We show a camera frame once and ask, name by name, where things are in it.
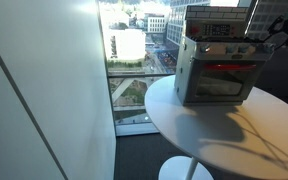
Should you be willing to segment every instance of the white wall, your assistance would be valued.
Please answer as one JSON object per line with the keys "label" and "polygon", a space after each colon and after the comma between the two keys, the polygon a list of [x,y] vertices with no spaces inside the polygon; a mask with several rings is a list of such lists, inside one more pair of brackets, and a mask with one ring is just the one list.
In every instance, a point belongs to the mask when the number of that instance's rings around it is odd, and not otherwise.
{"label": "white wall", "polygon": [[[0,54],[69,179],[113,179],[114,174],[116,141],[94,6],[94,0],[0,0]],[[16,124],[26,129],[20,119]],[[38,140],[28,139],[19,152],[37,146]],[[31,158],[48,156],[43,151]],[[18,153],[15,159],[21,158]]]}

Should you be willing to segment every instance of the round white table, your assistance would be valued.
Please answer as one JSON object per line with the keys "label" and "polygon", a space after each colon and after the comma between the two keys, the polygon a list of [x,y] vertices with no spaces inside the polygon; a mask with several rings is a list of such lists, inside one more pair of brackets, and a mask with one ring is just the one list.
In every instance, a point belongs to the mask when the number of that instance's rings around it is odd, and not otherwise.
{"label": "round white table", "polygon": [[169,159],[160,179],[194,179],[199,171],[208,177],[200,163],[194,173],[197,161],[247,177],[288,179],[288,104],[254,87],[240,106],[182,106],[174,78],[149,87],[146,111],[160,133],[192,160]]}

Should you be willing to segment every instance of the oven window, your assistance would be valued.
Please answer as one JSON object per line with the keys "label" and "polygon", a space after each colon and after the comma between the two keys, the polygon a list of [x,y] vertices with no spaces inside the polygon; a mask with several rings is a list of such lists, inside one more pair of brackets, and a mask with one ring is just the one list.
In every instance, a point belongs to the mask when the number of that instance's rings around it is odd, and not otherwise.
{"label": "oven window", "polygon": [[239,95],[251,71],[205,70],[202,71],[196,96],[234,96]]}

